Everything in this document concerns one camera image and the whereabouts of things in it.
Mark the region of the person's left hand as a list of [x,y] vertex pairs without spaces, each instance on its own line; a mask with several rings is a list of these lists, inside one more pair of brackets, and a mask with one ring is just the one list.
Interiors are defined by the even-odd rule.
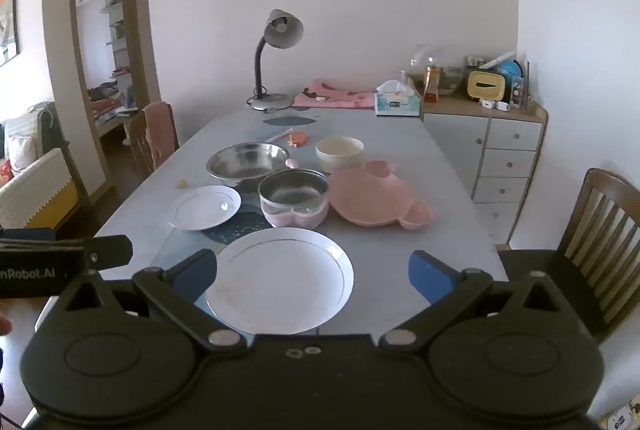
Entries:
[[13,325],[11,321],[4,315],[0,314],[0,336],[7,336],[12,332]]

